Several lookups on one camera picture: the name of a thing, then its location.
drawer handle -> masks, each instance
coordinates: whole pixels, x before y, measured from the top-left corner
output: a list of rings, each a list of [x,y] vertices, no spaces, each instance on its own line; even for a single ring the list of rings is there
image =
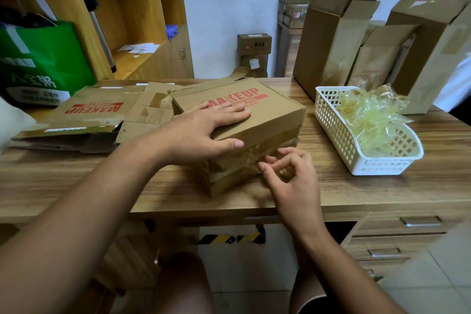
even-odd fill
[[[401,217],[401,222],[407,227],[437,227],[443,225],[438,216],[427,217]]]
[[[401,250],[398,248],[395,249],[369,249],[368,253],[373,258],[387,258],[387,259],[398,259],[404,258],[404,255],[401,253]]]

blue object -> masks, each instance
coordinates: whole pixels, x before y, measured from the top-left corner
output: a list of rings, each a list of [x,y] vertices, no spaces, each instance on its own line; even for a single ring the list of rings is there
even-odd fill
[[[176,34],[178,34],[178,25],[166,25],[167,29],[167,38],[169,40],[173,39]]]

white plastic basket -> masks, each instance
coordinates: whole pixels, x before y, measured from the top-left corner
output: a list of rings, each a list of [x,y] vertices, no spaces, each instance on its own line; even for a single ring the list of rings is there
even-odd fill
[[[397,125],[397,136],[392,141],[390,157],[366,157],[360,150],[353,133],[337,112],[340,95],[357,89],[353,86],[316,87],[315,117],[326,131],[345,165],[354,175],[399,175],[414,160],[423,156],[422,144],[414,131],[406,125]]]

yellow black hazard stripe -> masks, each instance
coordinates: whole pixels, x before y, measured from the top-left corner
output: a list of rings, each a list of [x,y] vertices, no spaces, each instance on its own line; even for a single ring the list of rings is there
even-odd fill
[[[199,240],[199,245],[209,245],[216,243],[256,243],[259,245],[264,245],[267,242],[267,235],[265,233],[265,228],[263,225],[255,225],[257,232],[248,235],[204,235],[201,240]]]

fingernail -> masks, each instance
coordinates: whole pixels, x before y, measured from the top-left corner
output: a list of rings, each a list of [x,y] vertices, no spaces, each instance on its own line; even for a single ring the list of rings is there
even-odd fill
[[[242,148],[244,146],[244,142],[238,139],[234,142],[234,146],[236,149]]]

